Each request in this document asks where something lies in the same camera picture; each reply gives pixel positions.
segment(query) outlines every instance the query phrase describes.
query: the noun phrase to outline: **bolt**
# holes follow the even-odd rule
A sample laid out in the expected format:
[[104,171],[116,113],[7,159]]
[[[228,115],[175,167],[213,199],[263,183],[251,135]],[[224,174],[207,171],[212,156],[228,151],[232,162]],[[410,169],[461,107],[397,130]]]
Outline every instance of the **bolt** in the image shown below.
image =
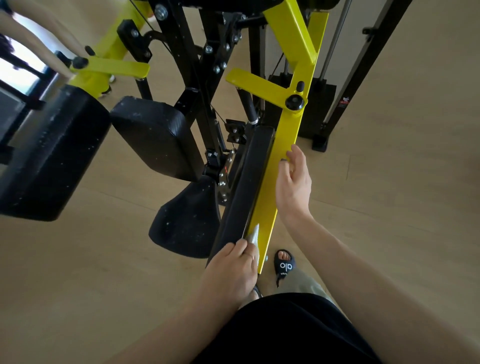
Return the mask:
[[155,7],[155,18],[162,21],[168,18],[168,10],[162,4],[157,4]]

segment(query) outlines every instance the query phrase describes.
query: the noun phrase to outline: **forearm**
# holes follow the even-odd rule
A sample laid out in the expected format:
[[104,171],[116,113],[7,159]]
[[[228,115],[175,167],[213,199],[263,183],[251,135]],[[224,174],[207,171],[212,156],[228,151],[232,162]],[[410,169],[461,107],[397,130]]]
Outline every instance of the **forearm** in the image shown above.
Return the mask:
[[387,362],[480,362],[478,348],[400,291],[312,217],[285,225],[352,324]]
[[187,305],[108,363],[189,363],[218,334],[229,315]]

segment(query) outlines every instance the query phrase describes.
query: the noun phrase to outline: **hand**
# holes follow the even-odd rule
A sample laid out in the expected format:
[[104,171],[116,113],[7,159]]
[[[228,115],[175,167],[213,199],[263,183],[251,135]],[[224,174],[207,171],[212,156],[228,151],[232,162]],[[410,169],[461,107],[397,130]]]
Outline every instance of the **hand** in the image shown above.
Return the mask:
[[283,222],[288,216],[310,216],[308,201],[312,190],[312,180],[307,169],[307,159],[296,145],[287,152],[290,159],[281,160],[276,179],[276,206]]
[[202,274],[192,303],[219,316],[235,314],[257,282],[258,257],[258,248],[245,239],[225,245]]

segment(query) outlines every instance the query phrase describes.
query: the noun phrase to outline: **person's right hand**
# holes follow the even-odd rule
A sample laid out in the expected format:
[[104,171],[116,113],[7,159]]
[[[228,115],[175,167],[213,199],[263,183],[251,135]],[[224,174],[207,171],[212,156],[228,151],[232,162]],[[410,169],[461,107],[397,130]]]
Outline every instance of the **person's right hand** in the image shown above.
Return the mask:
[[276,207],[284,221],[291,214],[310,215],[308,201],[312,189],[307,159],[301,149],[293,144],[287,157],[290,162],[286,159],[280,161],[276,179]]

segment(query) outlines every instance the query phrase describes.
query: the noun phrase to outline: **gym equipment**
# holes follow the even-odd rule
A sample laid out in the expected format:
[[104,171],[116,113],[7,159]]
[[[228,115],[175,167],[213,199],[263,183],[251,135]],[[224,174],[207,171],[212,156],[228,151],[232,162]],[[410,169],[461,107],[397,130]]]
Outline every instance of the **gym equipment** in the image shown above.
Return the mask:
[[[259,226],[261,273],[277,212],[273,187],[278,161],[299,131],[313,139],[314,149],[325,151],[339,115],[410,3],[389,0],[375,27],[364,29],[367,42],[361,57],[340,92],[341,99],[322,122],[335,90],[327,84],[324,72],[318,79],[313,73],[327,24],[326,10],[338,2],[127,2],[90,56],[73,60],[71,70],[77,75],[52,103],[37,133],[24,148],[15,150],[0,178],[0,211],[22,218],[55,219],[113,124],[150,168],[191,182],[160,208],[150,238],[178,254],[211,259],[225,244],[250,235]],[[335,47],[349,3],[345,2],[330,49]],[[185,6],[199,9],[206,35],[202,47],[193,42]],[[161,32],[152,29],[141,34],[152,13]],[[266,25],[286,57],[284,72],[268,79],[264,71]],[[246,28],[251,72],[234,68],[226,80],[237,88],[248,122],[226,119],[228,141],[237,144],[227,149],[211,100]],[[149,45],[154,40],[163,42],[172,54],[185,83],[173,106],[152,100],[147,76],[153,57]],[[135,62],[123,61],[127,52]],[[142,98],[127,96],[108,113],[96,98],[108,87],[111,74],[135,77]],[[190,131],[195,120],[205,144],[206,164]],[[221,219],[218,205],[225,205]]]

